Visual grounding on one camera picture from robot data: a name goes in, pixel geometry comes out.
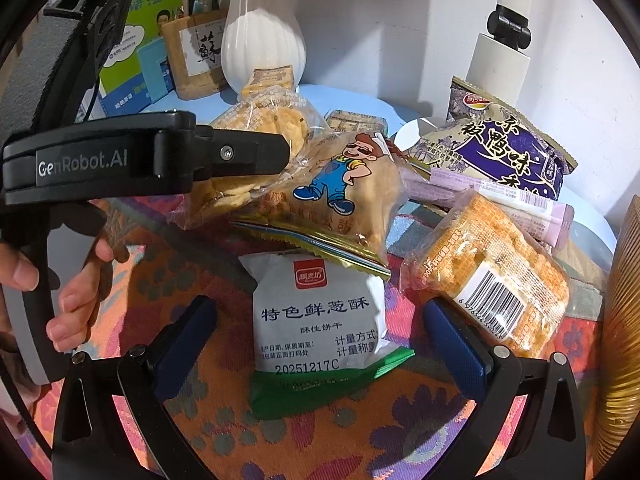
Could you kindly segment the person's left hand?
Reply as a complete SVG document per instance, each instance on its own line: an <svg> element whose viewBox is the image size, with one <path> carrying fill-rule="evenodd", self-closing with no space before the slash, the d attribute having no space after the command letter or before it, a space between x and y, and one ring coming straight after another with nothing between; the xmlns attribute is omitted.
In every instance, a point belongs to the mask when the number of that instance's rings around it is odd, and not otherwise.
<svg viewBox="0 0 640 480"><path fill-rule="evenodd" d="M47 335L57 352L83 344L89 335L90 318L98 304L104 266L114 260L114 250L102 233L81 271L58 296L58 315L47 324ZM31 292L38 285L39 272L19 250L1 243L1 349L16 351L17 343L6 312L4 291Z"/></svg>

